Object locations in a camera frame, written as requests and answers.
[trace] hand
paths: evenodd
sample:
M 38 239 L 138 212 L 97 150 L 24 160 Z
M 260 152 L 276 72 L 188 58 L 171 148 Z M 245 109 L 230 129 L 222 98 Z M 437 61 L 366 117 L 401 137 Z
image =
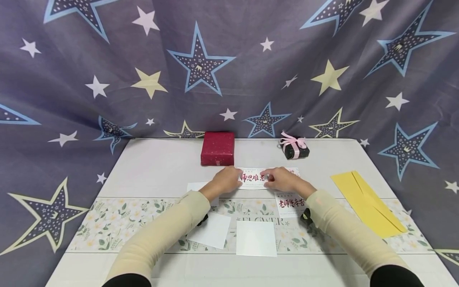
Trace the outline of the hand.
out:
M 213 177 L 200 192 L 209 200 L 212 201 L 222 193 L 232 192 L 236 188 L 242 185 L 241 181 L 238 181 L 239 176 L 242 174 L 242 170 L 236 169 L 234 166 L 227 166 Z
M 274 188 L 280 191 L 295 191 L 303 198 L 308 198 L 316 189 L 309 182 L 291 173 L 284 167 L 267 169 L 260 173 L 261 176 L 269 175 L 266 188 Z

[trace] black sleeve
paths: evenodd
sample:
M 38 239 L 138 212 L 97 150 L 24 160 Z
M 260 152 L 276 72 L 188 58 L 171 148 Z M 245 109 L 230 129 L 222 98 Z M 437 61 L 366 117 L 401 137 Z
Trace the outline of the black sleeve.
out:
M 151 287 L 151 284 L 142 275 L 122 274 L 108 280 L 102 287 Z
M 397 265 L 385 265 L 373 273 L 370 287 L 424 287 L 424 285 L 410 270 Z

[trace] beige sleeve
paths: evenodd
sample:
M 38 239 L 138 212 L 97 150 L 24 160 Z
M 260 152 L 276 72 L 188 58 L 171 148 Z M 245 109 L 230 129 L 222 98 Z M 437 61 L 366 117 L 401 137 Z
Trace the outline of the beige sleeve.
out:
M 316 226 L 336 240 L 368 277 L 384 265 L 399 265 L 409 269 L 379 236 L 326 191 L 314 192 L 306 203 Z
M 120 250 L 106 281 L 121 274 L 140 274 L 150 280 L 161 255 L 190 232 L 210 210 L 198 191 L 190 191 L 171 208 L 132 236 Z

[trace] red gift box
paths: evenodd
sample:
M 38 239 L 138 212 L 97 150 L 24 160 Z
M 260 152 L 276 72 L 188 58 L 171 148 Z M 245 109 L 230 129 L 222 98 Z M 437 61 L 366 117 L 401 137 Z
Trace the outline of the red gift box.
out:
M 207 131 L 202 145 L 201 165 L 234 165 L 234 134 Z

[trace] star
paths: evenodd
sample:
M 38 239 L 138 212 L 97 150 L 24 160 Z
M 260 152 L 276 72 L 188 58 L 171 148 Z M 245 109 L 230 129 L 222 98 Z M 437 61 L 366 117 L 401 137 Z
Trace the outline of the star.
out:
M 0 255 L 24 247 L 44 236 L 48 238 L 53 252 L 56 253 L 64 237 L 65 224 L 88 211 L 86 208 L 68 204 L 67 178 L 58 186 L 49 201 L 19 194 L 9 195 L 34 216 L 35 222 Z
M 350 122 L 342 122 L 341 121 L 341 112 L 343 108 L 341 107 L 340 110 L 331 118 L 331 120 L 326 124 L 315 124 L 310 125 L 310 128 L 315 129 L 319 133 L 315 136 L 316 138 L 338 138 L 339 131 L 347 128 L 350 125 L 355 124 L 356 122 L 360 122 L 360 120 L 350 121 Z
M 92 79 L 92 84 L 85 84 L 85 86 L 87 86 L 88 88 L 92 90 L 92 95 L 94 96 L 94 98 L 97 97 L 97 95 L 102 95 L 104 97 L 107 97 L 104 89 L 108 87 L 109 85 L 110 84 L 99 83 L 99 80 L 97 79 L 95 75 L 94 75 L 94 78 Z
M 117 0 L 84 0 L 84 3 L 81 0 L 48 0 L 43 23 L 49 23 L 76 12 L 108 42 L 99 14 L 95 8 L 114 1 Z
M 284 89 L 285 87 L 287 87 L 287 88 L 290 87 L 290 84 L 291 84 L 294 80 L 297 79 L 297 76 L 298 76 L 298 74 L 296 74 L 291 80 L 285 81 L 285 86 L 283 86 L 282 89 Z
M 261 132 L 264 132 L 270 135 L 271 137 L 276 137 L 274 125 L 290 115 L 291 113 L 283 115 L 273 115 L 271 112 L 271 102 L 269 102 L 259 116 L 246 118 L 244 120 L 246 122 L 253 124 L 252 130 L 248 137 L 251 138 Z
M 447 182 L 445 180 L 445 183 L 446 183 L 445 189 L 450 189 L 450 190 L 454 191 L 455 194 L 458 194 L 459 186 L 458 186 L 457 181 L 455 181 L 455 182 Z
M 61 145 L 61 147 L 64 146 L 64 144 L 68 141 L 77 141 L 77 139 L 75 138 L 75 136 L 77 135 L 77 131 L 75 131 L 73 134 L 71 135 L 64 135 L 64 134 L 59 134 L 59 138 L 58 139 L 53 139 L 53 140 L 50 140 L 48 142 L 59 142 L 59 144 Z
M 147 124 L 147 125 L 149 125 L 149 126 L 151 126 L 152 124 L 155 123 L 155 122 L 153 122 L 154 118 L 152 118 L 152 119 L 147 118 L 147 120 L 148 120 L 148 121 L 147 121 L 145 124 Z
M 335 90 L 341 90 L 340 84 L 338 83 L 338 78 L 347 70 L 347 68 L 349 68 L 349 66 L 335 70 L 330 60 L 327 60 L 327 66 L 325 67 L 325 73 L 311 79 L 311 81 L 322 83 L 322 87 L 320 88 L 319 96 L 323 92 L 325 92 L 329 87 Z
M 199 31 L 198 23 L 195 23 L 195 32 L 190 54 L 167 50 L 174 59 L 187 71 L 185 93 L 204 83 L 217 94 L 222 96 L 220 86 L 215 78 L 215 72 L 223 68 L 236 57 L 209 56 Z
M 99 127 L 102 131 L 102 134 L 95 140 L 93 141 L 104 141 L 104 140 L 112 140 L 112 143 L 110 144 L 110 151 L 113 154 L 113 151 L 115 149 L 115 146 L 121 141 L 122 137 L 132 137 L 130 134 L 128 134 L 125 129 L 132 129 L 135 127 L 137 123 L 132 124 L 128 127 L 120 127 L 119 125 L 116 125 L 103 117 L 99 116 Z
M 402 108 L 403 104 L 408 103 L 408 100 L 402 98 L 402 93 L 398 94 L 396 97 L 386 97 L 389 100 L 389 104 L 386 106 L 388 107 L 396 107 L 398 111 Z
M 234 119 L 235 114 L 237 114 L 237 112 L 232 112 L 230 109 L 226 108 L 226 113 L 221 113 L 220 116 L 224 116 L 225 119 L 223 121 L 226 121 L 227 119 Z
M 35 57 L 35 53 L 41 54 L 41 52 L 35 47 L 35 42 L 29 43 L 24 38 L 22 41 L 24 42 L 24 46 L 22 46 L 20 49 L 29 52 L 32 58 Z
M 104 184 L 104 181 L 106 180 L 107 178 L 105 177 L 105 172 L 103 172 L 102 174 L 98 174 L 97 175 L 97 181 L 96 183 L 100 182 L 101 184 Z
M 171 133 L 169 131 L 164 130 L 164 132 L 168 136 L 178 136 L 179 138 L 183 139 L 194 139 L 194 138 L 199 138 L 204 136 L 203 131 L 192 131 L 188 127 L 186 121 L 183 121 L 183 126 L 182 126 L 182 131 L 180 133 Z
M 459 250 L 453 249 L 435 249 L 438 255 L 459 266 Z
M 392 40 L 378 40 L 379 44 L 384 49 L 384 56 L 365 77 L 368 77 L 374 71 L 389 63 L 392 63 L 395 68 L 397 68 L 397 70 L 402 74 L 402 76 L 405 76 L 413 50 L 420 48 L 428 43 L 435 42 L 439 39 L 455 34 L 453 32 L 441 31 L 420 32 L 422 23 L 427 16 L 431 4 L 432 2 L 427 5 L 427 7 L 417 16 L 417 18 L 400 36 Z
M 300 29 L 327 22 L 335 22 L 334 36 L 354 10 L 360 6 L 362 1 L 363 0 L 327 0 Z
M 23 114 L 16 112 L 0 104 L 0 124 L 29 124 L 29 125 L 41 125 L 39 122 L 24 116 Z
M 439 169 L 422 150 L 424 142 L 436 125 L 437 123 L 431 124 L 414 135 L 408 136 L 398 123 L 396 124 L 394 144 L 380 151 L 378 154 L 396 159 L 397 174 L 400 181 L 409 163 L 419 163 Z
M 269 41 L 268 40 L 268 37 L 266 37 L 266 41 L 264 41 L 263 43 L 260 43 L 261 46 L 263 46 L 263 52 L 266 51 L 266 50 L 271 50 L 271 45 L 274 43 L 274 41 Z
M 362 145 L 362 146 L 364 146 L 364 147 L 367 147 L 367 146 L 369 146 L 370 144 L 368 143 L 368 139 L 366 139 L 366 140 L 360 139 L 360 145 Z
M 359 13 L 365 16 L 362 27 L 371 19 L 382 20 L 381 9 L 384 8 L 388 2 L 389 0 L 382 1 L 381 3 L 376 2 L 376 0 L 371 0 L 370 6 Z
M 163 92 L 168 92 L 163 86 L 158 83 L 159 76 L 161 75 L 161 71 L 154 73 L 153 75 L 147 75 L 144 72 L 140 71 L 139 69 L 135 68 L 137 74 L 139 75 L 140 81 L 132 85 L 131 87 L 145 89 L 150 99 L 153 99 L 153 94 L 156 90 L 160 90 Z
M 139 18 L 135 19 L 132 23 L 143 26 L 145 34 L 148 36 L 150 29 L 155 29 L 159 31 L 158 26 L 153 22 L 155 12 L 145 13 L 142 9 L 137 6 L 139 11 Z

